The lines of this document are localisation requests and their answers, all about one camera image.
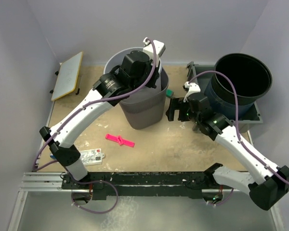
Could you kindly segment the light grey round bin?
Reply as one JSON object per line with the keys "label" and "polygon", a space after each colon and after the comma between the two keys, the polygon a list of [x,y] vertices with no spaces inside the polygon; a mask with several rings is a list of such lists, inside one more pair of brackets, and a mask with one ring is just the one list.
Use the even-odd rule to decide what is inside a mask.
{"label": "light grey round bin", "polygon": [[[133,47],[133,48],[128,48],[124,49],[116,54],[114,54],[106,63],[104,67],[104,74],[109,73],[113,67],[116,65],[121,65],[122,61],[124,59],[124,56],[126,54],[129,54],[131,51],[143,51],[143,48],[141,47]],[[161,86],[161,71],[162,71],[162,62],[161,59],[159,60],[159,77],[156,81],[156,88],[148,88],[148,87],[143,87],[141,90],[137,91],[136,93],[132,94],[129,98],[124,99],[120,101],[120,104],[131,104],[131,103],[139,103],[144,100],[150,99],[154,96],[156,96],[158,93],[162,91],[162,86]]]}

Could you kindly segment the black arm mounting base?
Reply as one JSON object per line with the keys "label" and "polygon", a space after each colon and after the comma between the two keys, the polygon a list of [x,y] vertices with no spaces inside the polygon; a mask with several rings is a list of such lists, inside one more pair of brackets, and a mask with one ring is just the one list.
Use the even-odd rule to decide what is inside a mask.
{"label": "black arm mounting base", "polygon": [[90,172],[81,181],[63,174],[62,188],[76,193],[89,190],[92,200],[105,200],[108,196],[188,197],[220,202],[224,190],[204,172]]}

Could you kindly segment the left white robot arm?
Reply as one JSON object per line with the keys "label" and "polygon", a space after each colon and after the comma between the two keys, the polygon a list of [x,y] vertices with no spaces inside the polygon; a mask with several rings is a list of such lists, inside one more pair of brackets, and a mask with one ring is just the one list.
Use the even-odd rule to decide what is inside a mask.
{"label": "left white robot arm", "polygon": [[43,127],[40,134],[61,166],[73,177],[79,189],[89,185],[86,167],[74,146],[78,136],[99,116],[120,101],[144,87],[153,88],[158,73],[159,55],[154,47],[133,50],[125,55],[121,65],[103,74],[85,99],[55,126]]}

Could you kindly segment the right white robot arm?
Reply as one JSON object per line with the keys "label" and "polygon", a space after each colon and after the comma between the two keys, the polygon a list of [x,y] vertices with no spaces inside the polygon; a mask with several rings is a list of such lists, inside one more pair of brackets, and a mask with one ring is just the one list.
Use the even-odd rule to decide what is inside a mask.
{"label": "right white robot arm", "polygon": [[289,192],[289,167],[279,167],[247,142],[236,127],[223,114],[212,110],[208,98],[202,93],[193,93],[186,98],[172,98],[166,116],[174,120],[196,123],[200,132],[219,143],[245,167],[246,173],[215,164],[204,178],[209,188],[229,186],[249,195],[262,210],[269,210]]}

